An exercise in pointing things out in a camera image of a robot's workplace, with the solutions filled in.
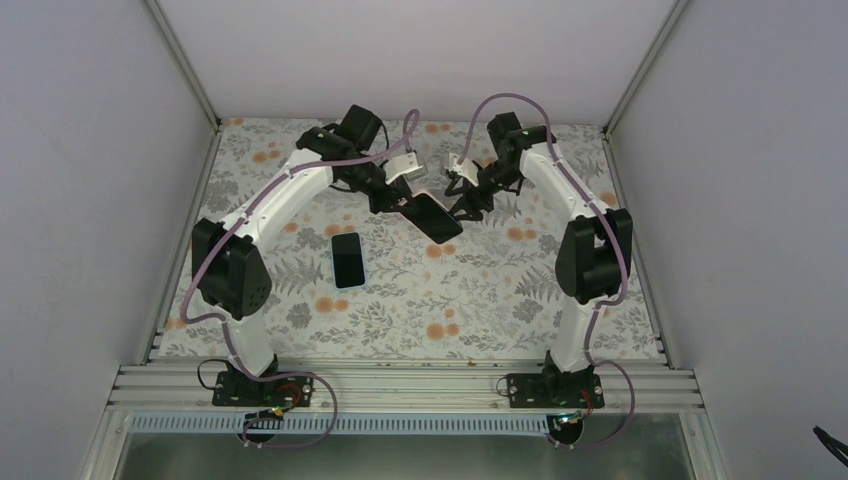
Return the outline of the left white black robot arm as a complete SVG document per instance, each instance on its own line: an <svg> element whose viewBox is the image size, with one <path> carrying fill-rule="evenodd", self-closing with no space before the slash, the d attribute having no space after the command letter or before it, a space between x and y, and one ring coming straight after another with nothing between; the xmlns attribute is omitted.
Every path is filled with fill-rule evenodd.
<svg viewBox="0 0 848 480"><path fill-rule="evenodd" d="M229 361L242 374L239 392L255 405L270 402L278 391L273 373L276 355L258 317L272 280L263 255L282 227L307 203L335 182L368 199L373 214L414 211L412 193L402 173L389 173L396 151L412 153L410 139L420 113L410 110L399 140L376 154L368 151L383 122L373 112L353 105L340 123L312 127L295 143L279 172L243 205L223 219L203 218L192 230L192 280L180 305L183 321L194 293L211 306L201 320L219 321Z"/></svg>

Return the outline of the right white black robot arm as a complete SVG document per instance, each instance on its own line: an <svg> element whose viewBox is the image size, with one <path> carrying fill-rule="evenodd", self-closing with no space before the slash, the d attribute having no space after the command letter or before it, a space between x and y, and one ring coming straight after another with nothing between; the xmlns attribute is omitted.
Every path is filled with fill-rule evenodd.
<svg viewBox="0 0 848 480"><path fill-rule="evenodd" d="M632 257L633 221L590 192L564 159L549 126L524 128L512 113L487 125L496 159L487 166L452 153L446 161L450 184L445 193L457 200L451 214L480 221L494 208L500 192L519 194L530 181L565 225L553 267L567 297L564 318L542 367L541 391L555 407L580 393L576 375L594 365L590 340L603 311L626 296Z"/></svg>

